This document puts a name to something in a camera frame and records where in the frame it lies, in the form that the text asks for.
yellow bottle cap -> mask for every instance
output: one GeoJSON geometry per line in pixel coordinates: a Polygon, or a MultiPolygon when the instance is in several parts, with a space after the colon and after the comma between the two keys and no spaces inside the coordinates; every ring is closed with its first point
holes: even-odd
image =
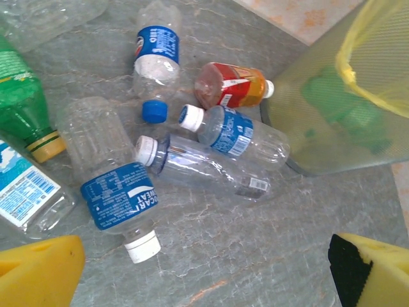
{"type": "Polygon", "coordinates": [[[43,163],[65,150],[65,143],[57,131],[27,146],[38,163],[43,163]]]}

water bottle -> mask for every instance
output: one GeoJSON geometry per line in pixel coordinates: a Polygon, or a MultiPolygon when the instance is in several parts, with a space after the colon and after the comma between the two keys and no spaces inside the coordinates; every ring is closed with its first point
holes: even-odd
{"type": "Polygon", "coordinates": [[[134,65],[134,90],[143,102],[143,119],[163,123],[166,102],[179,85],[181,14],[156,0],[139,10],[134,65]]]}
{"type": "Polygon", "coordinates": [[[200,143],[233,159],[240,157],[240,160],[256,163],[268,171],[283,166],[289,155],[284,133],[228,107],[215,106],[205,112],[187,104],[181,111],[179,123],[197,132],[200,143]]]}
{"type": "Polygon", "coordinates": [[[141,136],[135,159],[172,184],[250,200],[270,192],[270,181],[263,171],[255,172],[249,163],[237,164],[208,146],[173,134],[158,140],[141,136]]]}
{"type": "Polygon", "coordinates": [[[116,111],[102,97],[84,98],[60,112],[58,127],[96,227],[122,234],[135,264],[156,255],[158,198],[116,111]]]}
{"type": "Polygon", "coordinates": [[[101,15],[109,0],[2,0],[0,35],[20,52],[101,15]]]}
{"type": "Polygon", "coordinates": [[[46,239],[78,203],[78,196],[51,174],[0,140],[0,221],[22,240],[46,239]]]}

yellow sponge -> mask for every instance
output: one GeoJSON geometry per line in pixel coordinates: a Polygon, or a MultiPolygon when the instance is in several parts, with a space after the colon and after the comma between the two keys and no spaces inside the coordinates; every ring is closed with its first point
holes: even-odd
{"type": "Polygon", "coordinates": [[[0,305],[69,306],[85,264],[76,235],[0,252],[0,305]]]}
{"type": "Polygon", "coordinates": [[[343,307],[409,306],[409,249],[342,233],[328,259],[343,307]]]}

bottle label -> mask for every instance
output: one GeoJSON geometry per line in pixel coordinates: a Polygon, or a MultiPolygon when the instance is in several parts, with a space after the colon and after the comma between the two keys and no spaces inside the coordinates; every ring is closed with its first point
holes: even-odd
{"type": "Polygon", "coordinates": [[[228,107],[224,109],[222,130],[211,147],[238,157],[247,149],[253,137],[253,122],[242,113],[228,107]]]}
{"type": "Polygon", "coordinates": [[[23,226],[61,187],[0,140],[0,215],[23,226]]]}
{"type": "Polygon", "coordinates": [[[224,107],[253,106],[253,100],[261,100],[261,73],[253,68],[213,63],[223,77],[222,95],[218,105],[224,107]]]}
{"type": "Polygon", "coordinates": [[[105,230],[158,204],[158,196],[141,163],[130,163],[81,187],[95,225],[105,230]]]}
{"type": "Polygon", "coordinates": [[[266,194],[270,183],[254,177],[244,177],[236,195],[256,200],[266,194]]]}
{"type": "Polygon", "coordinates": [[[147,54],[165,56],[179,64],[179,37],[171,29],[150,26],[138,32],[135,60],[147,54]]]}
{"type": "Polygon", "coordinates": [[[11,49],[0,51],[0,93],[3,93],[4,97],[9,97],[9,99],[0,97],[0,107],[15,104],[15,97],[25,98],[25,95],[28,95],[26,92],[38,90],[38,85],[32,85],[33,88],[28,85],[33,79],[37,80],[37,77],[17,52],[11,49]],[[21,88],[23,84],[26,84],[25,91],[14,90],[21,88]]]}

bottle neck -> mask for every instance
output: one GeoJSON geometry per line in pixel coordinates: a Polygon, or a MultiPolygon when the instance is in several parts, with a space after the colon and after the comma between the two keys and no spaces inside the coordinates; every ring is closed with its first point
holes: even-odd
{"type": "Polygon", "coordinates": [[[37,142],[39,139],[42,139],[53,132],[54,130],[52,130],[51,127],[42,130],[34,130],[28,138],[24,139],[24,142],[26,145],[33,144],[34,142],[37,142]]]}
{"type": "Polygon", "coordinates": [[[203,115],[203,119],[202,122],[200,123],[199,128],[196,130],[196,134],[201,134],[204,131],[206,131],[206,129],[209,127],[209,120],[210,120],[210,115],[209,112],[204,112],[203,115]]]}
{"type": "Polygon", "coordinates": [[[150,233],[153,230],[153,221],[151,219],[146,219],[142,223],[138,223],[138,228],[134,228],[127,232],[122,233],[125,237],[125,243],[133,242],[140,239],[150,233]]]}
{"type": "Polygon", "coordinates": [[[152,173],[159,175],[165,167],[167,160],[168,148],[170,145],[170,135],[168,134],[163,139],[158,139],[158,148],[155,154],[155,158],[150,166],[152,173]]]}

